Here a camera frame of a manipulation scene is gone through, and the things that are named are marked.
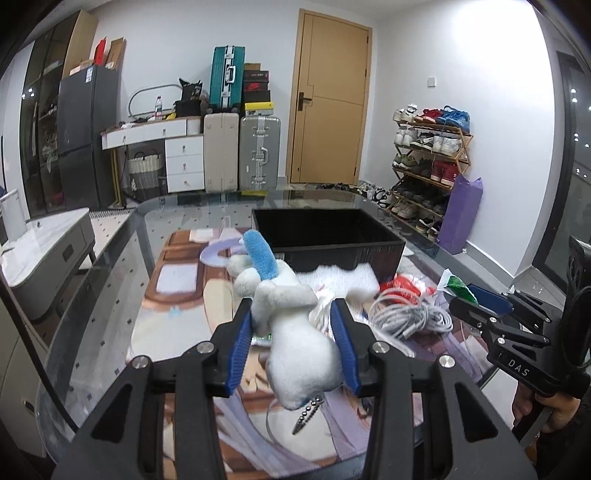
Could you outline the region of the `person's right hand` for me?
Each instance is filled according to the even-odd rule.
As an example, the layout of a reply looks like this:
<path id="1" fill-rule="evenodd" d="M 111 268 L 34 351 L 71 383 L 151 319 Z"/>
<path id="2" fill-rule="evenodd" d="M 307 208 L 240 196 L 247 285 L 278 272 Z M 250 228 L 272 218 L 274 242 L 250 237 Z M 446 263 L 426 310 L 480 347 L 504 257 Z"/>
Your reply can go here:
<path id="1" fill-rule="evenodd" d="M 519 383 L 512 403 L 515 425 L 531 413 L 534 400 L 552 410 L 551 416 L 541 429 L 542 433 L 551 433 L 564 428 L 573 419 L 581 404 L 580 399 L 563 393 L 557 393 L 549 398 L 539 396 L 524 384 Z"/>

